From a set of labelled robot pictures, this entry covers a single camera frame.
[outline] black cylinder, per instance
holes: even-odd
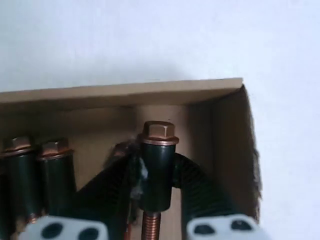
[[[0,239],[9,240],[14,231],[8,176],[0,166]]]
[[[33,223],[42,215],[37,152],[32,140],[22,136],[4,141],[2,156],[8,173],[14,220],[17,231],[20,232],[25,224]]]
[[[141,144],[141,188],[139,207],[146,212],[163,212],[170,207],[176,145]]]
[[[42,144],[40,162],[45,211],[59,215],[67,208],[76,192],[73,150],[68,140],[59,138]]]

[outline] hex bolt head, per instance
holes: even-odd
[[[179,142],[175,136],[175,125],[166,121],[146,121],[143,126],[142,142],[158,146],[171,146]]]
[[[3,141],[3,149],[6,152],[32,148],[33,146],[34,141],[30,136],[17,136]]]
[[[35,149],[34,140],[30,136],[17,136],[3,140],[2,158],[25,154]]]
[[[42,157],[64,155],[70,151],[67,138],[52,139],[41,145]]]

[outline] white plastic piece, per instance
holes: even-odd
[[[55,237],[45,238],[43,230],[52,224],[61,224],[62,230]],[[57,216],[43,216],[36,223],[28,224],[25,232],[19,235],[18,240],[79,240],[80,234],[87,229],[98,231],[97,237],[92,239],[109,240],[108,228],[102,222]]]
[[[234,221],[247,223],[251,230],[232,229]],[[197,226],[210,226],[214,233],[196,233]],[[188,240],[270,240],[253,218],[243,214],[195,218],[188,222],[186,233]]]

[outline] copper terminal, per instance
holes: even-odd
[[[3,141],[3,157],[16,156],[28,153],[35,149],[34,141],[30,136],[17,136]]]
[[[73,154],[73,150],[69,148],[67,138],[58,138],[47,141],[41,145],[41,155],[39,160],[52,160],[62,158]]]
[[[27,224],[35,224],[38,218],[39,218],[39,216],[37,216],[36,214],[32,213],[27,218],[26,223]]]
[[[143,212],[141,240],[158,240],[160,234],[161,213]]]
[[[175,136],[175,125],[166,121],[146,121],[141,140],[145,144],[171,146],[179,142]]]

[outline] cardboard edge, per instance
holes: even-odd
[[[227,88],[239,89],[241,88],[242,84],[242,78],[227,78],[11,91],[0,93],[0,104],[41,100],[50,101],[92,97],[126,96],[144,93],[187,92],[219,90]]]

